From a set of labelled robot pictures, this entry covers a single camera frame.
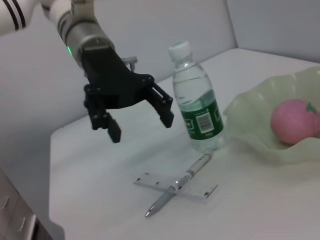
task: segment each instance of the silver pen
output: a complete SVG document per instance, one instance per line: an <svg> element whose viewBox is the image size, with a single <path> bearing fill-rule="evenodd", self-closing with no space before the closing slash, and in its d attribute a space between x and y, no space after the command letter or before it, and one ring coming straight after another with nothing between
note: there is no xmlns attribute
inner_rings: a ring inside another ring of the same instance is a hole
<svg viewBox="0 0 320 240"><path fill-rule="evenodd" d="M174 195L180 190L190 179L192 179L197 172L199 172L210 160L212 155L210 153L204 154L200 157L181 177L179 180L175 181L168 189L163 193L149 208L149 210L144 215L145 217L150 217L156 212L158 212Z"/></svg>

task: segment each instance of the water bottle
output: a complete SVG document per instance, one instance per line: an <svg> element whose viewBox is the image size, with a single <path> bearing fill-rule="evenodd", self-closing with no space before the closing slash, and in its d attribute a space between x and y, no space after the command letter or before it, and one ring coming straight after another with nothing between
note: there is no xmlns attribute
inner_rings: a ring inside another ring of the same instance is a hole
<svg viewBox="0 0 320 240"><path fill-rule="evenodd" d="M172 45L169 54L174 63L174 95L191 144L199 152L212 153L225 144L225 137L211 81L193 60L188 41Z"/></svg>

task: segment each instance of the white wall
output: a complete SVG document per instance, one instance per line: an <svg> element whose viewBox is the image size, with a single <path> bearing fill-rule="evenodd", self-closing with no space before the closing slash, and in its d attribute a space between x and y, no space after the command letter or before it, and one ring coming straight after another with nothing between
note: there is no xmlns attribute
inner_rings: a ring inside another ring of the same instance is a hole
<svg viewBox="0 0 320 240"><path fill-rule="evenodd" d="M136 72L158 81L171 75L178 41L198 61L236 46L225 0L100 0L95 11L118 54L137 55ZM0 77L0 166L51 228L50 134L86 114L87 81L40 7L29 29L0 39Z"/></svg>
<svg viewBox="0 0 320 240"><path fill-rule="evenodd" d="M227 0L238 47L320 63L319 0Z"/></svg>

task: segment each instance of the clear water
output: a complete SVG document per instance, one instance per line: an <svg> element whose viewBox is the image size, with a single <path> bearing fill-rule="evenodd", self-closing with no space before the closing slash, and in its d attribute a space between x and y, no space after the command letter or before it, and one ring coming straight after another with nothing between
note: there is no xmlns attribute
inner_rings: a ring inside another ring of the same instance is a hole
<svg viewBox="0 0 320 240"><path fill-rule="evenodd" d="M192 56L174 62L173 89L181 111L193 112L203 109L215 101L215 92L204 69L193 61ZM190 139L199 152L214 152L225 144L224 131L205 139Z"/></svg>

